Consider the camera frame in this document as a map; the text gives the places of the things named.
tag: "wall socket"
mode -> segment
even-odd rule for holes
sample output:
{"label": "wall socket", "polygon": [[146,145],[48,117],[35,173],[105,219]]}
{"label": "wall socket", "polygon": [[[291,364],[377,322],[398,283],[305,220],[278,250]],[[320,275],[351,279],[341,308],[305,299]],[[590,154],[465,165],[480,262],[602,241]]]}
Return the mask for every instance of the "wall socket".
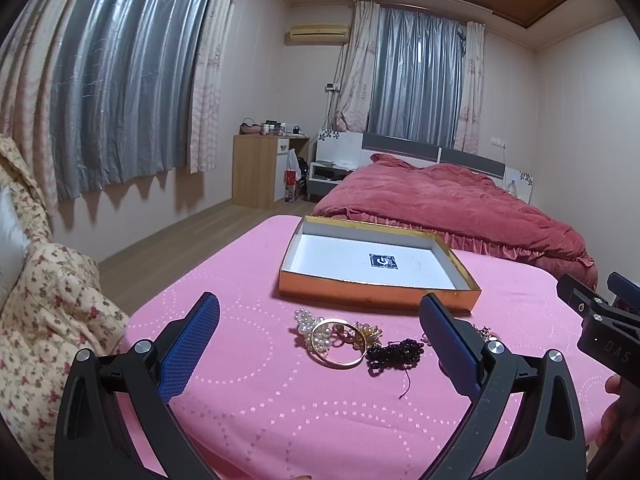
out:
{"label": "wall socket", "polygon": [[491,138],[491,144],[493,146],[498,146],[499,148],[506,148],[507,147],[507,143],[504,142],[502,139],[498,139],[497,137],[492,137]]}

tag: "gold box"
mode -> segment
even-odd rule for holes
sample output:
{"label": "gold box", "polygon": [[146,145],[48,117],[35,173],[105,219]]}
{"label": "gold box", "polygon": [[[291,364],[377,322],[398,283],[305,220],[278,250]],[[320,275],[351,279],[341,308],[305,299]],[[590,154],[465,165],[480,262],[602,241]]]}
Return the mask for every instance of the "gold box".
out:
{"label": "gold box", "polygon": [[481,293],[433,233],[315,216],[300,221],[279,281],[282,296],[398,310],[417,310],[434,292],[457,314],[471,312]]}

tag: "pink tablecloth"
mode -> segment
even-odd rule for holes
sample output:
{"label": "pink tablecloth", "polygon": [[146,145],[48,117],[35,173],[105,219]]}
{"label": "pink tablecloth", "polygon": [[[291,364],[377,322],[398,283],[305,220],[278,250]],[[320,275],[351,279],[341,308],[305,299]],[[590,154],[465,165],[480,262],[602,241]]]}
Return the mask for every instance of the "pink tablecloth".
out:
{"label": "pink tablecloth", "polygon": [[[373,378],[366,364],[333,370],[306,354],[294,334],[300,304],[277,295],[278,268],[299,220],[268,219],[183,276],[133,316],[127,341],[153,339],[211,291],[220,300],[220,325],[184,393],[171,401],[196,441],[247,478],[418,478],[468,400],[440,372],[430,348],[401,400],[408,385],[403,371]],[[540,356],[556,348],[565,355],[591,441],[612,400],[603,387],[610,373],[575,347],[580,318],[556,297],[556,280],[524,264],[457,254],[482,288],[472,322],[491,327],[513,352]],[[378,324],[384,343],[422,336],[416,316],[307,307],[315,316]],[[518,402],[513,396],[482,468],[497,460]],[[142,457],[151,463],[146,452]]]}

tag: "hand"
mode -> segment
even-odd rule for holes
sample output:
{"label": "hand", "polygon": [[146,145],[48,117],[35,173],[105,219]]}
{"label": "hand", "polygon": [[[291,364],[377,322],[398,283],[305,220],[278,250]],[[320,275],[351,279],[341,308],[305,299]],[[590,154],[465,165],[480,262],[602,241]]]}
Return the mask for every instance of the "hand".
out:
{"label": "hand", "polygon": [[[604,384],[604,390],[608,394],[619,395],[621,384],[622,379],[619,375],[611,376]],[[602,415],[602,419],[600,420],[600,431],[596,436],[596,446],[602,447],[607,442],[607,440],[611,436],[611,432],[615,430],[619,418],[620,413],[618,412],[618,401],[616,400],[616,402],[614,402],[606,409],[604,415]],[[640,426],[639,417],[634,417],[627,420],[623,424],[622,430],[620,432],[622,442],[624,442],[638,426]]]}

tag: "red bedspread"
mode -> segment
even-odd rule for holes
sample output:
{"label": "red bedspread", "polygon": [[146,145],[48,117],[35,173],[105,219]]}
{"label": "red bedspread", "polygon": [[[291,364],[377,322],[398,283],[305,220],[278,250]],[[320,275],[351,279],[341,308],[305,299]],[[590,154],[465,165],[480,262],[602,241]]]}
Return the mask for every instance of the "red bedspread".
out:
{"label": "red bedspread", "polygon": [[514,198],[487,176],[450,164],[418,169],[391,155],[371,158],[372,165],[348,176],[314,214],[429,230],[453,249],[597,285],[595,263],[571,226]]}

